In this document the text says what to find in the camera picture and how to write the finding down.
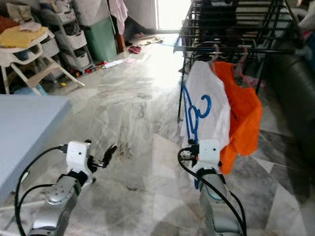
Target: pink slipper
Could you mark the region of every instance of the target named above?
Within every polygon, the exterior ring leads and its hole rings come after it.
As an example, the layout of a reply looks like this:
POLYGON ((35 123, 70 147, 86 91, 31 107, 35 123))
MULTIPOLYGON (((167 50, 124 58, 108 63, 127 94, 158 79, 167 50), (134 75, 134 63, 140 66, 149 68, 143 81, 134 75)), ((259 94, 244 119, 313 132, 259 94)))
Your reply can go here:
POLYGON ((131 47, 129 47, 129 51, 131 51, 132 53, 139 54, 141 52, 141 47, 131 46, 131 47))

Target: folded yellow towel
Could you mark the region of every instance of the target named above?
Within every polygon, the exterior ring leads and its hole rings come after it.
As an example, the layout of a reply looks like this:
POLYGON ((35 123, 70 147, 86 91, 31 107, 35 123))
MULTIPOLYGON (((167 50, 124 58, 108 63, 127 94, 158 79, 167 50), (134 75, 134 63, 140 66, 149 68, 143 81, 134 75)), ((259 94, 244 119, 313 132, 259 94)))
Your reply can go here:
POLYGON ((28 48, 30 43, 47 31, 47 27, 37 32, 20 31, 20 26, 6 29, 0 34, 0 45, 6 48, 28 48))

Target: light blue table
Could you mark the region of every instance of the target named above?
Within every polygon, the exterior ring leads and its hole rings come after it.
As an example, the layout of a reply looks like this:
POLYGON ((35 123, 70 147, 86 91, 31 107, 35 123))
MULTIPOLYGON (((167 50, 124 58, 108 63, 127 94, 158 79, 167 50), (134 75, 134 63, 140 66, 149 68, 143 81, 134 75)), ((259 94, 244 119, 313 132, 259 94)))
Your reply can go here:
POLYGON ((0 205, 70 109, 65 97, 0 95, 0 205))

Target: green bin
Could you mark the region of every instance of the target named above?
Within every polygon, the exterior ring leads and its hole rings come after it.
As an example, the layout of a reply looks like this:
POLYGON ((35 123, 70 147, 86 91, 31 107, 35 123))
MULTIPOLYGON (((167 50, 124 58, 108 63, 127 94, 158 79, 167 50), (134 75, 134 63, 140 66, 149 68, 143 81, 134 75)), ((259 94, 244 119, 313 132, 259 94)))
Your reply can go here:
POLYGON ((82 28, 95 62, 110 61, 117 55, 114 32, 109 17, 92 26, 82 26, 82 28))

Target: white plastic chair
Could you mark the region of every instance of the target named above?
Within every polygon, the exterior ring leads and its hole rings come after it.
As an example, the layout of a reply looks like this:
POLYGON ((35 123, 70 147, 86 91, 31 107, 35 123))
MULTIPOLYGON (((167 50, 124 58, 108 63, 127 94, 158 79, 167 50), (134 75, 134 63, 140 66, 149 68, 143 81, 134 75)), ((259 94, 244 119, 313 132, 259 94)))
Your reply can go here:
POLYGON ((6 68, 11 66, 11 68, 19 75, 19 77, 27 84, 28 87, 30 87, 35 94, 41 95, 41 93, 36 89, 36 85, 39 84, 39 82, 46 77, 49 73, 51 73, 52 70, 60 69, 63 74, 65 74, 67 77, 69 77, 72 81, 77 83, 80 87, 83 87, 84 84, 75 79, 71 74, 69 74, 64 68, 62 68, 57 62, 55 62, 53 59, 48 58, 49 64, 47 67, 34 76, 27 78, 22 71, 15 65, 15 63, 20 65, 26 65, 34 61, 35 59, 39 58, 42 53, 42 47, 40 42, 43 41, 48 36, 48 32, 44 33, 42 36, 38 37, 37 39, 33 40, 32 43, 29 45, 28 48, 0 48, 0 66, 3 76, 3 83, 5 87, 5 93, 10 94, 9 91, 9 83, 7 79, 6 74, 6 68), (19 60, 14 53, 24 51, 26 49, 32 48, 34 53, 29 53, 29 59, 27 60, 19 60))

